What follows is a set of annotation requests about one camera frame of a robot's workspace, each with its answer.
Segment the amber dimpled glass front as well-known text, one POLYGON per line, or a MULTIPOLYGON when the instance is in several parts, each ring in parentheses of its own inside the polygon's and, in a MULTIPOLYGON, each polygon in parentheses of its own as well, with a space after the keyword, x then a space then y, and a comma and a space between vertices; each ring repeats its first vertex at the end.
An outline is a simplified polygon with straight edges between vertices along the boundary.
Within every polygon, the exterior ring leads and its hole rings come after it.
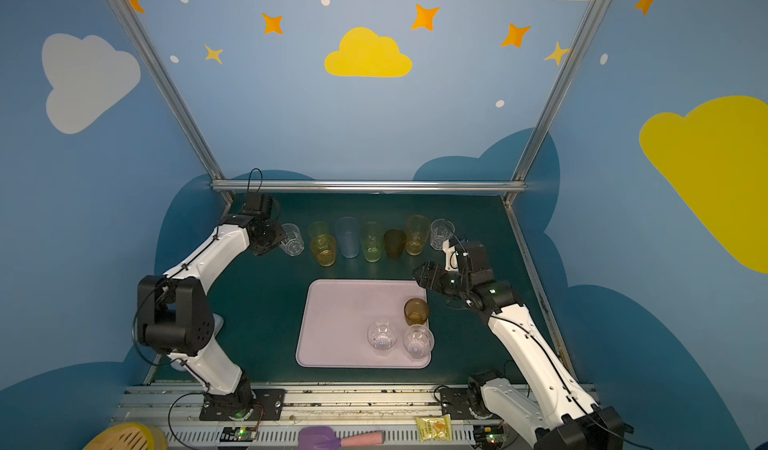
POLYGON ((412 298, 404 305, 404 318, 409 326, 424 325, 430 315, 427 302, 421 298, 412 298))

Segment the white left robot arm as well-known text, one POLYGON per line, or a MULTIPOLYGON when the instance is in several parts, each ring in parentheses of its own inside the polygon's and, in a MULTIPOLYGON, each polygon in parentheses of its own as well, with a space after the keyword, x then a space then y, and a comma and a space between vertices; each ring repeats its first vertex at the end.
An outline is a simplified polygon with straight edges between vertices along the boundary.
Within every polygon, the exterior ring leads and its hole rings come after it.
POLYGON ((229 264, 250 250, 260 256, 286 238, 281 225, 257 215, 230 215, 190 256, 137 287, 132 323, 135 345, 180 365, 203 388, 204 409, 214 420, 244 421, 256 409, 246 372, 216 341, 207 294, 229 264))

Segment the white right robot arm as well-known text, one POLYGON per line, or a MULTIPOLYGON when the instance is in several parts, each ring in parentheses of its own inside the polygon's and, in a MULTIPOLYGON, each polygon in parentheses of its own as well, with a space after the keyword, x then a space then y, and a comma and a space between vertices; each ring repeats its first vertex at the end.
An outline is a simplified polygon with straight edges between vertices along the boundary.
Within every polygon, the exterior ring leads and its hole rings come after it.
POLYGON ((426 289, 463 301, 503 344, 532 396, 502 376, 474 383, 481 406, 501 417, 534 449, 622 449, 625 425, 612 407, 602 407, 558 360, 537 329, 528 307, 508 282, 482 270, 447 271, 427 262, 413 271, 426 289))

